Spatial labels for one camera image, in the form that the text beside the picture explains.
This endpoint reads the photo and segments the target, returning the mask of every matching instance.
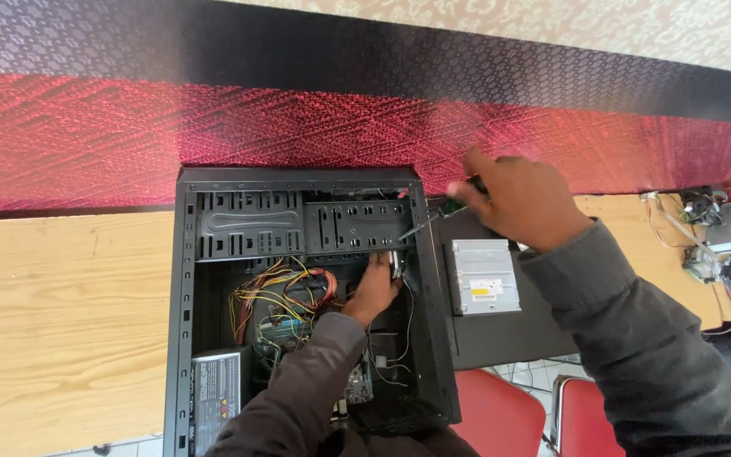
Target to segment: computer case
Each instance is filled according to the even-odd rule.
[[[396,357],[410,322],[409,370],[393,379],[407,387],[374,376],[374,399],[351,405],[337,426],[392,435],[461,421],[451,305],[430,229],[397,240],[427,217],[411,169],[183,168],[175,212],[163,455],[189,454],[192,359],[236,345],[229,295],[277,259],[333,272],[340,296],[356,286],[371,252],[396,251],[404,260],[407,287],[372,330],[396,335],[380,342],[384,355]],[[266,315],[265,306],[254,307],[250,321]],[[246,341],[255,327],[247,325]]]

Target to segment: red chair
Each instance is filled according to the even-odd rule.
[[[481,455],[535,457],[546,410],[526,391],[483,370],[456,373],[462,422],[452,429]]]
[[[560,375],[552,391],[552,439],[560,457],[624,457],[593,380]]]

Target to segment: gray jacket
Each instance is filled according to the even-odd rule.
[[[570,244],[522,260],[558,325],[572,333],[628,455],[731,455],[731,372],[702,341],[700,319],[636,276],[601,222]],[[328,436],[331,405],[365,344],[353,319],[321,317],[309,344],[284,358],[269,388],[207,455],[315,455],[319,446],[352,457],[475,455],[449,429],[419,441]]]

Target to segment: left hand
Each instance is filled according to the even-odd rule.
[[[343,314],[367,328],[378,314],[385,311],[402,289],[402,280],[391,282],[391,264],[387,252],[372,252],[360,285],[343,308]]]

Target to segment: table surface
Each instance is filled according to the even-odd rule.
[[[731,319],[723,289],[681,270],[638,197],[575,199],[705,328]],[[654,217],[667,244],[689,244]],[[0,220],[0,455],[162,431],[172,226],[171,212]]]

